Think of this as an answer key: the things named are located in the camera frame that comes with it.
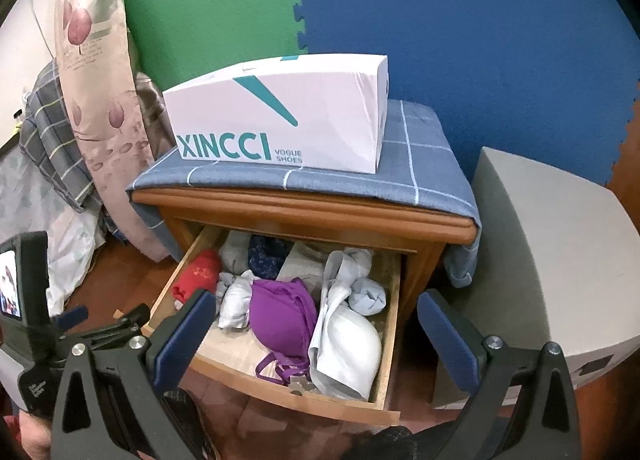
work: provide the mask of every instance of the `cable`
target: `cable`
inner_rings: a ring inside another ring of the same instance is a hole
[[[47,47],[47,50],[49,51],[49,55],[51,56],[51,58],[53,59],[53,53],[51,52],[51,49],[49,48],[49,43],[47,43],[47,39],[44,37],[44,33],[42,32],[42,28],[40,26],[40,22],[38,21],[38,17],[36,16],[36,10],[33,7],[33,0],[29,0],[29,5],[31,6],[31,13],[33,14],[33,19],[36,20],[36,25],[38,26],[38,30],[40,31],[40,35],[42,36],[42,40],[44,41],[44,44]]]

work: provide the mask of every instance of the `phone screen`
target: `phone screen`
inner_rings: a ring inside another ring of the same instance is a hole
[[[3,314],[22,319],[18,300],[18,277],[15,251],[0,254],[0,310]]]

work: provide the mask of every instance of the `purple bra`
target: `purple bra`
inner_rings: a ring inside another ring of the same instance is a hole
[[[255,376],[284,386],[292,376],[308,376],[308,349],[318,312],[305,284],[300,278],[256,280],[252,291],[249,324],[258,341],[271,350],[256,366]],[[262,375],[273,361],[280,379]]]

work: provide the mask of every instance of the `gray plaid cloth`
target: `gray plaid cloth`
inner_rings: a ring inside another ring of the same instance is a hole
[[[102,206],[94,180],[71,130],[56,60],[47,64],[29,95],[20,149],[76,211]]]

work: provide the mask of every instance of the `wooden floor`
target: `wooden floor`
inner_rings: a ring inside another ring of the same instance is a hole
[[[116,309],[126,312],[142,302],[151,305],[174,268],[175,262],[170,259],[154,263],[133,246],[112,239],[69,300],[68,308],[78,304],[89,308],[89,319],[81,328],[108,324]],[[401,411],[402,424],[414,432],[454,419],[458,412],[433,410],[428,405],[436,359],[415,322],[409,326],[404,342],[391,409]],[[612,453],[640,429],[639,379],[640,355],[635,354],[606,376],[577,390],[585,460],[612,458]],[[200,399],[225,460],[338,459],[354,433],[370,430],[268,404],[191,370],[181,384]]]

